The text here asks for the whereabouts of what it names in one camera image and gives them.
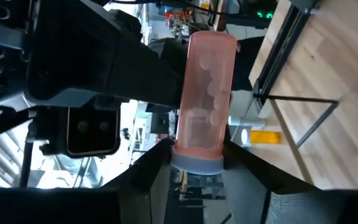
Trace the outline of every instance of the green light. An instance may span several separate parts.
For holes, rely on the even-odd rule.
[[[267,18],[267,19],[273,18],[273,13],[268,12],[268,13],[266,14],[266,18]]]

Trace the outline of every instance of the pink plastic container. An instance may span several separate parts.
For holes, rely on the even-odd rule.
[[[223,139],[237,40],[201,31],[190,37],[173,166],[195,174],[223,170]]]

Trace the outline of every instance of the screw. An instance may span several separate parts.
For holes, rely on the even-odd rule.
[[[88,124],[88,122],[86,122],[86,121],[80,121],[80,122],[78,122],[78,124],[77,124],[77,128],[78,128],[78,130],[81,132],[81,133],[85,133],[85,132],[87,132],[87,130],[88,130],[88,128],[89,128],[89,124]]]
[[[100,123],[100,130],[102,130],[102,131],[107,131],[108,129],[109,129],[109,123],[108,122],[105,122],[105,121],[103,121],[102,123]]]

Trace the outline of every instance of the cylindrical tube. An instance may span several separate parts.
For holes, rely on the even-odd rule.
[[[185,82],[172,165],[196,174],[223,169],[223,139],[228,117],[237,40],[201,31],[190,37]]]

